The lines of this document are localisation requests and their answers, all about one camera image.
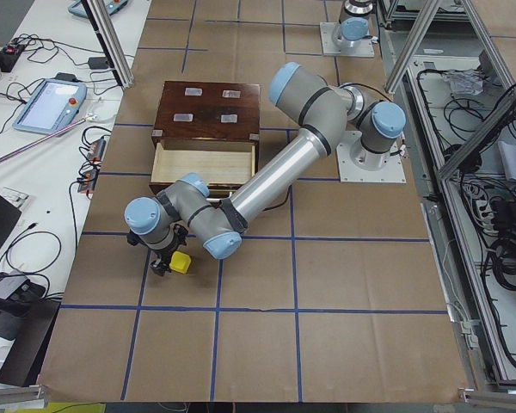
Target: wooden drawer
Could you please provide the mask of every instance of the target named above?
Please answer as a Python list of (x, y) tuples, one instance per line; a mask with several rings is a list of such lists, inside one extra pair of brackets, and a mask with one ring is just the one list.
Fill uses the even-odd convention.
[(256, 171), (259, 133), (260, 85), (165, 82), (152, 134), (151, 190), (195, 172), (211, 194), (229, 195)]
[(184, 175), (195, 172), (211, 194), (227, 196), (255, 173), (255, 145), (196, 139), (161, 141), (155, 150), (150, 188), (156, 194)]
[(251, 141), (260, 133), (260, 85), (165, 82), (153, 128), (165, 139)]

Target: open drawer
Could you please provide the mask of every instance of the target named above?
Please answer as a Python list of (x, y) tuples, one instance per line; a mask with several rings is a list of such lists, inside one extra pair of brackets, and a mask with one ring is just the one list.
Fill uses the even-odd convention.
[(208, 184), (211, 195), (229, 196), (255, 174), (255, 166), (255, 145), (249, 141), (168, 139), (157, 143), (149, 186), (156, 194), (195, 172)]

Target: yellow block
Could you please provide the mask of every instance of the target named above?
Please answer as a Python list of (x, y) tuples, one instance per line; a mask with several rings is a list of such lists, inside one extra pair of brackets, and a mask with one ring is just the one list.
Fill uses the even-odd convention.
[(191, 256), (180, 251), (176, 251), (172, 255), (172, 261), (170, 262), (170, 268), (176, 273), (187, 274), (189, 265), (191, 264)]

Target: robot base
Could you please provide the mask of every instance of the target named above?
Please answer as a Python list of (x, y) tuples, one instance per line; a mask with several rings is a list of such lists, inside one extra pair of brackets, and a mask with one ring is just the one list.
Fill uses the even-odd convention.
[[(381, 183), (405, 183), (402, 160), (399, 156), (388, 157), (388, 162), (380, 170), (363, 170), (357, 166), (350, 151), (353, 144), (361, 138), (361, 132), (344, 133), (344, 138), (336, 147), (336, 158), (338, 160), (338, 171), (341, 182), (381, 182)], [(394, 143), (390, 152), (397, 151), (397, 143)]]
[(355, 46), (341, 51), (333, 42), (333, 32), (338, 23), (319, 23), (321, 33), (321, 44), (324, 56), (348, 56), (355, 58), (374, 58), (375, 51), (368, 39), (357, 40)]

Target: cardboard table surface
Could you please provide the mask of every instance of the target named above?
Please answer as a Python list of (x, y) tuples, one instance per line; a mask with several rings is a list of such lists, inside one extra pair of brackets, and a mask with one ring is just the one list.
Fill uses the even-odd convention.
[(319, 22), (339, 8), (152, 3), (40, 376), (51, 400), (457, 400), (467, 383), (408, 159), (397, 185), (340, 183), (335, 157), (316, 163), (228, 259), (189, 238), (185, 275), (154, 275), (124, 239), (126, 204), (151, 196), (165, 80), (258, 83), (260, 165), (295, 133), (267, 100), (284, 63), (382, 88), (377, 46), (374, 59), (321, 55)]

